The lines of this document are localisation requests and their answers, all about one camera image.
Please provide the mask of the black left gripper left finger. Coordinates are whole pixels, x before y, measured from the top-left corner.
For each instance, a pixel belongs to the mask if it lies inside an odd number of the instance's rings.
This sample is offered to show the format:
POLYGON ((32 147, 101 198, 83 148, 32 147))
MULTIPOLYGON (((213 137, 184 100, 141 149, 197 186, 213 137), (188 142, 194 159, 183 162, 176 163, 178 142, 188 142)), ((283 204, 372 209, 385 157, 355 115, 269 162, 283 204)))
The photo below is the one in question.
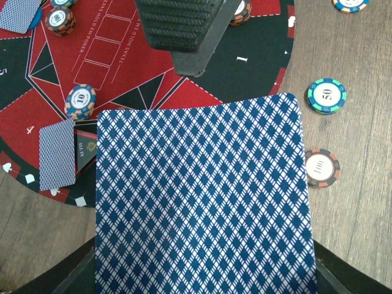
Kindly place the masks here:
POLYGON ((94 293, 95 239, 14 293, 94 293))

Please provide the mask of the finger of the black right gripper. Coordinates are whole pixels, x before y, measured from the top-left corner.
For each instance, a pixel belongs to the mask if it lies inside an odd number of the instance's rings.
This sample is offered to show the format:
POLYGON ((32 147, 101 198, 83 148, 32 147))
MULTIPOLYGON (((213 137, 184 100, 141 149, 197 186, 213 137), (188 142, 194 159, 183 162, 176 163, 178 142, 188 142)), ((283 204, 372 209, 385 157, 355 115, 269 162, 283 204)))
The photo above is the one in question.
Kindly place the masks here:
POLYGON ((169 51, 175 74, 203 75, 239 1, 136 1, 145 37, 169 51))

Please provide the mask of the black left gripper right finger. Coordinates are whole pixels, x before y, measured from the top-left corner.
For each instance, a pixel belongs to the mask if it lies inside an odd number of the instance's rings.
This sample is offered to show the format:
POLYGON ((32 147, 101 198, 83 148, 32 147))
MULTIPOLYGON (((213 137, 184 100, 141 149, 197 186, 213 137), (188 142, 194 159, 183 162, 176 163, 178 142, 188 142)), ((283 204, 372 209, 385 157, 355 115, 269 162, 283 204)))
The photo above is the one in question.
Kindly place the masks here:
POLYGON ((391 289, 314 241, 318 293, 391 294, 391 289))

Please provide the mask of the orange black chip stack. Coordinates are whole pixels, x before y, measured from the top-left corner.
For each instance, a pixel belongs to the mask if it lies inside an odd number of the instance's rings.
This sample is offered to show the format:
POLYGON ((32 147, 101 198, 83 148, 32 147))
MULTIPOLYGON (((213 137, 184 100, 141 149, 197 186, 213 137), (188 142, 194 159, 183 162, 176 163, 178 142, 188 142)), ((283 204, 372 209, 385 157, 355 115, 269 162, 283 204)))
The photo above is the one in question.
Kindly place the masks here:
POLYGON ((332 185, 340 175, 340 164, 330 151, 314 148, 306 151, 307 183, 316 188, 332 185))

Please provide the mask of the purple white chips seat four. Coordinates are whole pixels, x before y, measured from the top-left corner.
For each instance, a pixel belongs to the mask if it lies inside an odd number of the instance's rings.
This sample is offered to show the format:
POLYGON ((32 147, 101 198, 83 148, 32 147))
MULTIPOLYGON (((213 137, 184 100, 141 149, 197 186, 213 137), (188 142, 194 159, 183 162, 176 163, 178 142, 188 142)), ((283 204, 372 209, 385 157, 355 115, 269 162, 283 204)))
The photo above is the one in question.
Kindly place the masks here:
POLYGON ((87 120, 94 111, 95 102, 96 92, 92 86, 77 85, 67 96, 64 106, 65 114, 76 121, 87 120))

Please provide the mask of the dealt blue card seat four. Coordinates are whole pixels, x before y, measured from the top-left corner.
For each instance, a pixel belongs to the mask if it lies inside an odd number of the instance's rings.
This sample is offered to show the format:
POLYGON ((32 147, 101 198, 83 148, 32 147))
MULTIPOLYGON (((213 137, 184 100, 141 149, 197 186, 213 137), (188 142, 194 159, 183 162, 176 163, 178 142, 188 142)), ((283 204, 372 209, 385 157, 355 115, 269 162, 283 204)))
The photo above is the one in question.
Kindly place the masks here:
POLYGON ((74 125, 72 118, 39 131, 39 189, 75 184, 74 125))

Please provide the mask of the blue green chips top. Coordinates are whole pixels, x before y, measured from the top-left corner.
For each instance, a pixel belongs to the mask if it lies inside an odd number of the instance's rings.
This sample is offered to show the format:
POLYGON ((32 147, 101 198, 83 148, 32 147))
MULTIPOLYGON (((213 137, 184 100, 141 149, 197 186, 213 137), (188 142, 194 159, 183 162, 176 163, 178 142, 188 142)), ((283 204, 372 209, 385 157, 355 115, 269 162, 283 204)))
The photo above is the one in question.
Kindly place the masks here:
POLYGON ((77 0, 51 0, 50 3, 52 7, 58 8, 58 7, 71 7, 77 2, 77 0))

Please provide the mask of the blue green chip stack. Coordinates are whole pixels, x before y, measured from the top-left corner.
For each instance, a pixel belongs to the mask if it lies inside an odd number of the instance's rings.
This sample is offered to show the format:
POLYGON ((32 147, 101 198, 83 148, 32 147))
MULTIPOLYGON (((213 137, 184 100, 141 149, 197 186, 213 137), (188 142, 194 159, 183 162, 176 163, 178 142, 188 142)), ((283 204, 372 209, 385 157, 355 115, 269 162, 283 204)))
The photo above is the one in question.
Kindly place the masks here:
POLYGON ((342 83, 333 78, 314 81, 307 91, 309 106, 323 115, 338 112, 347 100, 347 91, 342 83))

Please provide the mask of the blue small blind button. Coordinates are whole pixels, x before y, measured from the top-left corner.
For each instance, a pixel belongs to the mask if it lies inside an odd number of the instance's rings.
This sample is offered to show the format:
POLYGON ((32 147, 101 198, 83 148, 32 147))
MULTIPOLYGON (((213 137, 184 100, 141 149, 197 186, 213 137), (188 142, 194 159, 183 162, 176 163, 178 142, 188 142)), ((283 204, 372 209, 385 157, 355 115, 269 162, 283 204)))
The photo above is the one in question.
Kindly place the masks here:
POLYGON ((42 18, 43 18, 43 10, 39 7, 37 9, 36 14, 34 15, 34 18, 32 19, 32 21, 28 27, 28 30, 33 30, 37 25, 39 25, 42 18))

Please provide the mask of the purple white chip stack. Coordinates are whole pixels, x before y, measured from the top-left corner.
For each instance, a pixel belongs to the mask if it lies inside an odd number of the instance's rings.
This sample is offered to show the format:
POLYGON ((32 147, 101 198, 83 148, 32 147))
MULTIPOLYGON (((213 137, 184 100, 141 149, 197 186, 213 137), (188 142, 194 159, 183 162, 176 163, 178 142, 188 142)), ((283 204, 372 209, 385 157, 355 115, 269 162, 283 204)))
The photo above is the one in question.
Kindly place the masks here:
POLYGON ((357 13, 369 4, 369 0, 332 0, 332 4, 342 13, 357 13))

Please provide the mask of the dealt blue card top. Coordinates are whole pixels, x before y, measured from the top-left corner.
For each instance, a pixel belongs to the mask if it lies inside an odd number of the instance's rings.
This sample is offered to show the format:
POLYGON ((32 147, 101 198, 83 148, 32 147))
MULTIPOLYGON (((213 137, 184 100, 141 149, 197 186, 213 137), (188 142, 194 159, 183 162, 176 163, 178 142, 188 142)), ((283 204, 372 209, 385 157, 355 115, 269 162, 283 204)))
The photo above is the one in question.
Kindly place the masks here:
POLYGON ((1 29, 25 34, 40 7, 40 0, 1 1, 1 29))

